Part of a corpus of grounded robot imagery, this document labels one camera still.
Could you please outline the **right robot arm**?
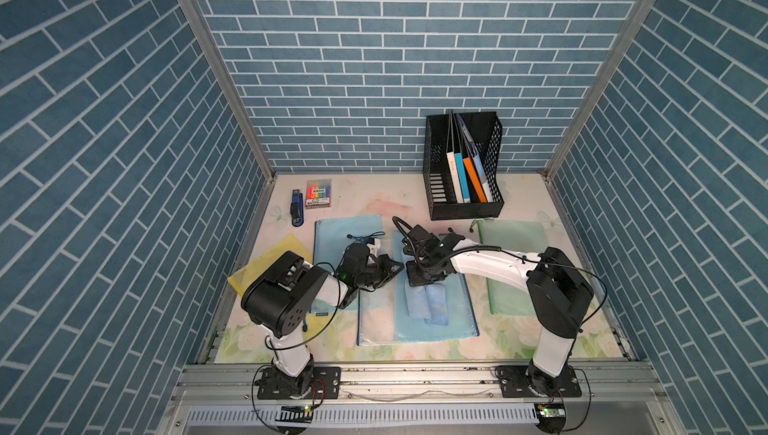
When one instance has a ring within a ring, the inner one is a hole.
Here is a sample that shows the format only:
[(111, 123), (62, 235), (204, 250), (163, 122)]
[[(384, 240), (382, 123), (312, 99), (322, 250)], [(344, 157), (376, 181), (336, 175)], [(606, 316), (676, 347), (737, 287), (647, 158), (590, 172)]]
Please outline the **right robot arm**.
[(529, 377), (559, 378), (581, 332), (594, 289), (565, 253), (549, 247), (540, 254), (513, 252), (474, 242), (450, 231), (442, 238), (399, 217), (392, 222), (402, 236), (409, 283), (430, 285), (449, 275), (473, 275), (517, 289), (530, 298), (541, 334), (529, 364)]

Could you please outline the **light blue cleaning cloth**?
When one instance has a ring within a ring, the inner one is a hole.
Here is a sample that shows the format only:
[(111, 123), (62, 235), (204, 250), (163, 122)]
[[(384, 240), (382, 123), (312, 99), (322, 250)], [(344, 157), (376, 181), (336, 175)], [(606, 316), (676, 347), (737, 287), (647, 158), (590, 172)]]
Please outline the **light blue cleaning cloth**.
[(428, 325), (434, 326), (449, 324), (448, 297), (444, 285), (439, 283), (416, 287), (407, 285), (405, 300), (410, 318), (421, 319)]

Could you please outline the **clear grey document bag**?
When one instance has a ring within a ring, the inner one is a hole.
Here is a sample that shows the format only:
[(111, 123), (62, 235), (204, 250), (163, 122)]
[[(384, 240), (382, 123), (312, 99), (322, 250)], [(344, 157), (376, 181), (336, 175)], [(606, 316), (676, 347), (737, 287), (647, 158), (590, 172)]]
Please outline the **clear grey document bag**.
[[(386, 251), (390, 249), (391, 242), (389, 239), (384, 239), (384, 233), (376, 232), (370, 236), (364, 236), (358, 241), (366, 244), (366, 240), (370, 237), (381, 239), (382, 254), (387, 254)], [(382, 288), (373, 292), (359, 291), (359, 345), (374, 346), (394, 343), (395, 280), (396, 277)]]

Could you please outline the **green mesh document bag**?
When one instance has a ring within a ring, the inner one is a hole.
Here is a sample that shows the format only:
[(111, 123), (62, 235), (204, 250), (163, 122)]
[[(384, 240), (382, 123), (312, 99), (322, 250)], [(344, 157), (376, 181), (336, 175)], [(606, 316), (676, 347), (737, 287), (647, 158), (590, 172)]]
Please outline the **green mesh document bag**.
[[(548, 246), (544, 228), (540, 223), (493, 219), (477, 220), (474, 227), (481, 243), (500, 246), (513, 252), (531, 252), (531, 258), (534, 259)], [(493, 315), (535, 316), (527, 293), (491, 279), (487, 279), (486, 283), (490, 312)]]

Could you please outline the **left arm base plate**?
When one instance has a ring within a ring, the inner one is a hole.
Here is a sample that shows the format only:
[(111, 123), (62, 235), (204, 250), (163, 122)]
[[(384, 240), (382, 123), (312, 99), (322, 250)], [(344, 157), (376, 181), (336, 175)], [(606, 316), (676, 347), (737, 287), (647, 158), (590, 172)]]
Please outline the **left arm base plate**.
[(337, 399), (342, 370), (338, 366), (308, 366), (297, 377), (290, 377), (273, 365), (265, 366), (255, 379), (259, 400)]

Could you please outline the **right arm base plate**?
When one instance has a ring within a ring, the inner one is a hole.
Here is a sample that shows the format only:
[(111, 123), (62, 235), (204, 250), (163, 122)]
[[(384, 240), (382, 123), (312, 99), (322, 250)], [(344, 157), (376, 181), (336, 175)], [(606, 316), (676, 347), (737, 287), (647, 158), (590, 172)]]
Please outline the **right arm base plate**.
[(502, 365), (492, 370), (500, 384), (503, 398), (579, 398), (582, 389), (575, 370), (566, 365), (557, 377), (539, 370), (533, 364)]

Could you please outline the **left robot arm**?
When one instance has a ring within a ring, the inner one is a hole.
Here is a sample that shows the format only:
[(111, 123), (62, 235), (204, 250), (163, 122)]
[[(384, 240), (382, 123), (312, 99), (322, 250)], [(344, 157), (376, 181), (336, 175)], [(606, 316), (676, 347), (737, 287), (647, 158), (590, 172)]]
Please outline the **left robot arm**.
[(312, 264), (293, 251), (270, 262), (241, 295), (241, 308), (266, 330), (267, 348), (277, 372), (289, 381), (308, 376), (314, 360), (303, 339), (302, 327), (315, 301), (333, 312), (348, 307), (363, 292), (373, 292), (394, 279), (404, 264), (387, 254), (377, 255), (370, 244), (354, 242), (340, 266)]

